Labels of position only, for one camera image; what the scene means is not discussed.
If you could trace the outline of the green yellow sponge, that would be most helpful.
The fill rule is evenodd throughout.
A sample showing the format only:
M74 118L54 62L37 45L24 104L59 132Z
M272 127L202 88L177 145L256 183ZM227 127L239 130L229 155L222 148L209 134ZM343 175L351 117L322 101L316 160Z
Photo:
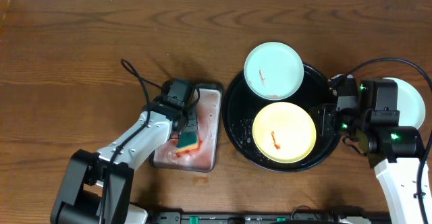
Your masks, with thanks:
M176 152L185 152L189 150L194 150L198 148L198 144L199 144L198 134L194 132L193 140L178 140L178 143L176 145Z

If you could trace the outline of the yellow plate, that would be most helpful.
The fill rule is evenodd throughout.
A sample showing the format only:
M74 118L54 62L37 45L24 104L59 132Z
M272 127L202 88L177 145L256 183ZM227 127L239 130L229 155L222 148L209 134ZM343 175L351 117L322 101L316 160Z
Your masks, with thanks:
M317 130L311 116L293 103L277 102L263 107L252 124L256 147L277 163L296 163L315 146Z

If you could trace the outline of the light blue plate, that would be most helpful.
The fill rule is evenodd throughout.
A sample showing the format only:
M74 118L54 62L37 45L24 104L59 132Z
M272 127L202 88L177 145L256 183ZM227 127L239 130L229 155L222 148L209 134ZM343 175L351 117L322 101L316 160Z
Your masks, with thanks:
M400 112L399 126L419 129L426 116L425 102L418 90L399 78L389 78L398 86L397 110Z
M282 100L300 88L304 66L292 47L267 42L249 52L244 63L244 78L257 96L270 101Z

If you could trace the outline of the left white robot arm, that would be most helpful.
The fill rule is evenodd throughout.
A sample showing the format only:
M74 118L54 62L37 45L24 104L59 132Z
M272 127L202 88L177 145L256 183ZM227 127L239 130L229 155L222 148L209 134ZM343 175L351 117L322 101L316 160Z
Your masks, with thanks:
M184 131L193 92L170 92L149 103L118 139L71 157L51 211L51 223L146 223L148 212L130 202L135 171L171 136Z

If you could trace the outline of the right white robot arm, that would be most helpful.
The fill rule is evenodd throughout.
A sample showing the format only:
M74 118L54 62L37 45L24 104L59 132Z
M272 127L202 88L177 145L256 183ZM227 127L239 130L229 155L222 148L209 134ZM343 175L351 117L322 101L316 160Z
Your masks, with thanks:
M400 126L396 96L362 98L339 108L322 103L309 110L319 134L349 140L366 156L389 208L392 223L429 223L426 149L419 131Z

